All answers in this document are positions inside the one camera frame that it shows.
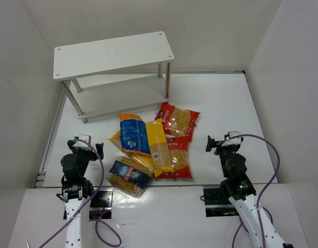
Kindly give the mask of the yellow spaghetti bag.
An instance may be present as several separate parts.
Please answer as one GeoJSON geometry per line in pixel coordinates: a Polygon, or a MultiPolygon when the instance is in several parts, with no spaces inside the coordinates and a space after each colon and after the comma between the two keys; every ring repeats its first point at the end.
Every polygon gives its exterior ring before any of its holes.
{"type": "Polygon", "coordinates": [[[159,118],[152,122],[147,122],[145,126],[155,178],[159,177],[162,173],[173,172],[162,119],[159,118]]]}

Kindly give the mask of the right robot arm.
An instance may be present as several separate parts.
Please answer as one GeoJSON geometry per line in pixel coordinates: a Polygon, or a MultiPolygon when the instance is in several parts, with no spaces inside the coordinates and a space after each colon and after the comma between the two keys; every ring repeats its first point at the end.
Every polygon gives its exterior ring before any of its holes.
{"type": "Polygon", "coordinates": [[[278,234],[273,226],[270,216],[260,203],[264,191],[273,182],[277,175],[257,193],[251,180],[246,174],[246,158],[238,153],[244,137],[254,137],[267,143],[277,156],[277,166],[280,166],[280,156],[275,146],[266,139],[253,134],[228,132],[224,140],[217,141],[207,137],[206,152],[215,149],[214,154],[220,159],[224,181],[220,183],[219,191],[223,199],[228,200],[239,214],[240,225],[234,235],[232,247],[235,245],[239,230],[244,227],[252,240],[254,247],[293,247],[278,234]]]}

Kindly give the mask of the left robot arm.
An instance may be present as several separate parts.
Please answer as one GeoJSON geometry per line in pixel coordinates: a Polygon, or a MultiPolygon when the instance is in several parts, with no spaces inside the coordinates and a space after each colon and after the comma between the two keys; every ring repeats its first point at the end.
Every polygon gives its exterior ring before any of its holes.
{"type": "Polygon", "coordinates": [[[96,151],[91,149],[89,135],[79,135],[69,140],[70,154],[62,157],[63,169],[62,198],[65,203],[66,245],[65,247],[90,247],[89,207],[94,194],[94,187],[85,178],[90,161],[103,159],[103,143],[96,144],[96,151]]]}

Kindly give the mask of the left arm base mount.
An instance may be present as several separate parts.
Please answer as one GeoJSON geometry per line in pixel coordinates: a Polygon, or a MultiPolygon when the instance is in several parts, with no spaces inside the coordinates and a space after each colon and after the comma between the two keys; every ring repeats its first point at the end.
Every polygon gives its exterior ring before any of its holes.
{"type": "Polygon", "coordinates": [[[92,199],[89,219],[108,220],[112,217],[113,188],[103,188],[92,199]]]}

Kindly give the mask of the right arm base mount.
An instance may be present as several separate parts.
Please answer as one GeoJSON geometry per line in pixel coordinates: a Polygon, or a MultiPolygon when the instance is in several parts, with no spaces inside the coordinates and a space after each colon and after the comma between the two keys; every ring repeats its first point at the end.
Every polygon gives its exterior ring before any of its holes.
{"type": "Polygon", "coordinates": [[[205,204],[206,217],[239,216],[219,187],[204,187],[200,200],[205,204]]]}

